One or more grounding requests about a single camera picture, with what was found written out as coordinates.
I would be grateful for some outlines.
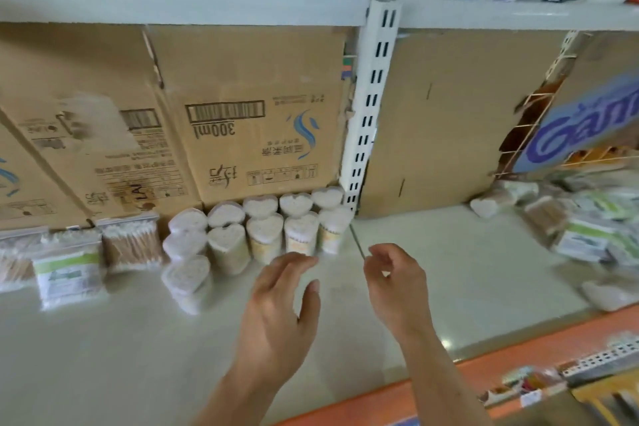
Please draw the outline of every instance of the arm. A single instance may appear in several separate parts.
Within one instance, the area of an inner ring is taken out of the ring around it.
[[[364,273],[372,307],[402,349],[421,424],[491,426],[437,338],[424,270],[396,244],[376,244],[370,251]]]
[[[306,287],[300,316],[293,296],[300,277],[317,263],[287,253],[266,266],[253,286],[240,326],[235,359],[194,422],[195,426],[256,426],[277,391],[304,362],[320,317],[320,284]]]

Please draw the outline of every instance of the white shelf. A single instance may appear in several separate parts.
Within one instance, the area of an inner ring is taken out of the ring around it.
[[[398,0],[402,28],[639,31],[639,6]],[[363,26],[370,0],[0,0],[2,22]]]

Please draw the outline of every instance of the hand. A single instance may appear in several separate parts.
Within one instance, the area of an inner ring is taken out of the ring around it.
[[[368,293],[375,314],[400,346],[435,334],[426,273],[397,244],[375,244],[363,263]],[[382,272],[390,274],[385,277]]]
[[[317,258],[286,253],[266,266],[244,310],[231,373],[240,382],[279,390],[304,362],[320,317],[319,281],[306,287],[302,310],[293,311],[300,277]]]

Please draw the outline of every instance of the forearm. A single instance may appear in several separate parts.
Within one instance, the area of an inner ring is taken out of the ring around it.
[[[400,343],[423,425],[491,426],[483,405],[464,382],[448,352],[428,331]]]
[[[276,387],[252,383],[231,368],[194,426],[258,426],[276,394]]]

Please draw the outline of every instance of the person's left hand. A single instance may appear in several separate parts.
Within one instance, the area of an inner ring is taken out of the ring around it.
[[[320,317],[320,284],[306,287],[298,317],[293,311],[300,277],[318,259],[286,253],[266,266],[244,310],[233,367],[240,381],[278,390],[304,362]]]

